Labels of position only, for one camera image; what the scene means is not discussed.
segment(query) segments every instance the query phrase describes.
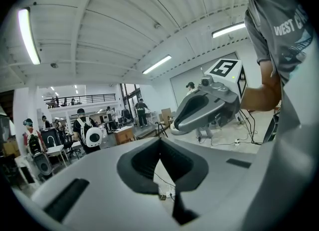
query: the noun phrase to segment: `table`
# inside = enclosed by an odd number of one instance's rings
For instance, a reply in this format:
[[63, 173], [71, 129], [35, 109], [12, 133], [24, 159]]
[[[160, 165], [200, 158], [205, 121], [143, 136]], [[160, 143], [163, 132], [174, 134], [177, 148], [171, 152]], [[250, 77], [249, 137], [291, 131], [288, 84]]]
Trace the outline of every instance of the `table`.
[[107, 133], [107, 134], [113, 133], [113, 132], [109, 132], [109, 128], [108, 128], [108, 125], [107, 125], [107, 124], [112, 123], [112, 122], [115, 122], [115, 120], [101, 123], [101, 124], [104, 124], [104, 127], [105, 127], [105, 129], [106, 129], [106, 133]]
[[114, 135], [117, 145], [130, 142], [131, 138], [134, 139], [132, 126], [124, 126], [121, 129], [115, 131]]
[[62, 152], [64, 152], [65, 157], [66, 157], [66, 159], [68, 161], [69, 161], [69, 159], [68, 159], [68, 156], [66, 155], [65, 150], [64, 150], [63, 147], [64, 147], [64, 145], [59, 145], [59, 146], [48, 148], [48, 151], [46, 153], [50, 157], [56, 157], [56, 156], [60, 155], [62, 160], [63, 160], [63, 163], [64, 163], [65, 167], [67, 167], [67, 165], [65, 163], [65, 160], [64, 160], [64, 157], [62, 155]]

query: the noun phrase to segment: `black pants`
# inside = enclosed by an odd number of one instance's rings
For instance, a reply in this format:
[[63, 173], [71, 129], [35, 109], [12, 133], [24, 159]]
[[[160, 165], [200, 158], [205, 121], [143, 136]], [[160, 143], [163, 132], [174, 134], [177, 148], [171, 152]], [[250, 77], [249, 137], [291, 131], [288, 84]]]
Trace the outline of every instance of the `black pants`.
[[63, 145], [65, 143], [65, 139], [62, 132], [59, 132], [59, 139], [60, 139], [61, 145]]
[[139, 123], [140, 123], [140, 126], [142, 126], [142, 125], [143, 125], [143, 122], [144, 122], [144, 124], [145, 124], [145, 125], [147, 125], [147, 124], [148, 124], [148, 122], [147, 122], [147, 120], [146, 120], [146, 114], [138, 115], [138, 117], [139, 117]]

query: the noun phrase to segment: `ceiling light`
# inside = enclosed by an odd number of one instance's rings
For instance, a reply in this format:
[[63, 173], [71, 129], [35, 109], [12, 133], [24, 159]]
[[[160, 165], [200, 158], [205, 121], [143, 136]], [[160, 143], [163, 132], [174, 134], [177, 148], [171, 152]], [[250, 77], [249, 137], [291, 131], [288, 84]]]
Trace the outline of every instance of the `ceiling light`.
[[216, 38], [216, 37], [219, 37], [221, 35], [230, 33], [230, 32], [232, 32], [234, 30], [238, 30], [238, 29], [245, 28], [245, 27], [246, 27], [245, 23], [244, 22], [240, 22], [240, 23], [233, 24], [231, 26], [225, 27], [223, 29], [217, 30], [217, 31], [213, 32], [211, 35], [212, 35], [213, 38]]
[[155, 68], [159, 67], [161, 64], [163, 64], [164, 62], [170, 59], [171, 59], [170, 55], [166, 56], [165, 58], [163, 58], [162, 60], [154, 64], [151, 68], [148, 68], [147, 70], [143, 71], [143, 74], [148, 74], [150, 71], [154, 70]]
[[18, 20], [20, 31], [23, 39], [23, 43], [25, 45], [26, 51], [28, 52], [31, 61], [33, 64], [40, 64], [39, 55], [35, 49], [35, 44], [31, 31], [31, 23], [30, 23], [30, 10], [29, 8], [21, 9], [18, 12]]

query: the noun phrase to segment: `white robot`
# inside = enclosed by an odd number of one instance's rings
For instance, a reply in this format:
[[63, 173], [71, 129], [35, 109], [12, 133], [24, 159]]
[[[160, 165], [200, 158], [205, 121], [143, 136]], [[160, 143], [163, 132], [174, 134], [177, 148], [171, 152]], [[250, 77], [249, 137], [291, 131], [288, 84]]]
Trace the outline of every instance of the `white robot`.
[[224, 126], [240, 109], [247, 80], [241, 60], [219, 59], [187, 95], [176, 112], [174, 126], [189, 132], [214, 120]]

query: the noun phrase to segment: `ceiling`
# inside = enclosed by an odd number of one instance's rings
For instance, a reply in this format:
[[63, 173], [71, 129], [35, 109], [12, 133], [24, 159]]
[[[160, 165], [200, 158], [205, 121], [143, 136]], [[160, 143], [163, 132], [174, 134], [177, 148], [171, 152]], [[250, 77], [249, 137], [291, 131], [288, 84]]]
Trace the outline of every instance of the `ceiling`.
[[85, 95], [85, 85], [76, 85], [76, 89], [74, 88], [74, 85], [66, 85], [66, 86], [54, 86], [54, 91], [51, 89], [51, 87], [43, 87], [39, 88], [39, 94], [43, 96], [43, 99], [51, 99], [52, 96], [55, 98], [55, 92], [59, 94], [59, 98], [63, 97], [71, 97], [71, 96], [79, 96], [79, 95]]
[[[88, 83], [149, 84], [187, 61], [248, 38], [246, 29], [213, 39], [243, 21], [248, 0], [20, 0], [0, 35], [0, 91]], [[24, 47], [17, 11], [30, 7], [41, 59]], [[142, 72], [166, 55], [172, 59]]]

